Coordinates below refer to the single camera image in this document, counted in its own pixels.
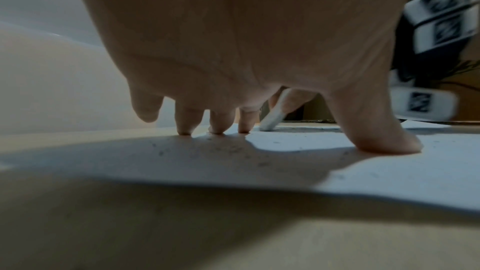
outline hand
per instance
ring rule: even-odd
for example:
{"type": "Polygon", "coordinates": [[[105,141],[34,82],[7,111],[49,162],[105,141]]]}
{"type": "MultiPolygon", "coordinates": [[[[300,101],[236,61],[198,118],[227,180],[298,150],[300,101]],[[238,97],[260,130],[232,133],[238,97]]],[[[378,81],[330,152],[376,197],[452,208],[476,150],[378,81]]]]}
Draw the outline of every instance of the hand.
{"type": "Polygon", "coordinates": [[[146,122],[175,100],[178,133],[210,110],[221,134],[249,132],[281,86],[320,93],[360,149],[415,153],[388,91],[405,0],[84,0],[132,106],[146,122]]]}

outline paper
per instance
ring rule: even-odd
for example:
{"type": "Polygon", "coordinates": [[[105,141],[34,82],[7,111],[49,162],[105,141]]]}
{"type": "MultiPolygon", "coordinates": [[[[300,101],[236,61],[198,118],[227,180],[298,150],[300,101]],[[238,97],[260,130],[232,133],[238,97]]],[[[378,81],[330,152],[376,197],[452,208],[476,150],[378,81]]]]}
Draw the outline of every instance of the paper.
{"type": "Polygon", "coordinates": [[[128,182],[376,196],[480,211],[480,133],[407,121],[423,153],[356,150],[336,127],[159,136],[0,154],[4,168],[128,182]]]}

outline table surface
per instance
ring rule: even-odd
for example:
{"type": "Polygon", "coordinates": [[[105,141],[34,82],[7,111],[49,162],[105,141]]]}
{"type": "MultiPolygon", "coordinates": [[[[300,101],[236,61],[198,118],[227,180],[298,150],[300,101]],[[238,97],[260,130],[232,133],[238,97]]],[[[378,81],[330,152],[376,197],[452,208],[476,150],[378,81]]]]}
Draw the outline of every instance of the table surface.
{"type": "MultiPolygon", "coordinates": [[[[174,133],[0,136],[0,153],[174,133]]],[[[5,166],[0,173],[2,270],[480,269],[480,217],[468,213],[361,197],[64,179],[5,166]]]]}

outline cable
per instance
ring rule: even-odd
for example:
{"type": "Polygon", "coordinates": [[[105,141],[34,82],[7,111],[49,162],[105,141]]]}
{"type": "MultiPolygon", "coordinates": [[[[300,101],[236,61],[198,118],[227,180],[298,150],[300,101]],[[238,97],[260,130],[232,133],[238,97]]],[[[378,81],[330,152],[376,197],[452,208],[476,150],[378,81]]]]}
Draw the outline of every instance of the cable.
{"type": "Polygon", "coordinates": [[[455,82],[455,81],[441,81],[440,84],[441,84],[441,85],[454,85],[454,86],[459,86],[459,87],[463,87],[463,88],[470,89],[470,90],[473,90],[473,91],[477,91],[477,92],[480,93],[480,87],[476,87],[476,86],[473,86],[473,85],[468,85],[468,84],[464,84],[464,83],[460,83],[460,82],[455,82]]]}

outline human hand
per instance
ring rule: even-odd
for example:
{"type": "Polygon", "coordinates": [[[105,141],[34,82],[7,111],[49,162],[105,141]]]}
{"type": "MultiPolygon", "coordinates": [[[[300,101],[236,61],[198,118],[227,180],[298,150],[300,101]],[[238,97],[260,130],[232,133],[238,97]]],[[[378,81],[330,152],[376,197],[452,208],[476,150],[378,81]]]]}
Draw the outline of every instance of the human hand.
{"type": "Polygon", "coordinates": [[[388,73],[405,0],[84,0],[146,122],[175,100],[178,133],[210,110],[249,132],[281,86],[320,93],[360,149],[415,153],[392,113],[388,73]]]}

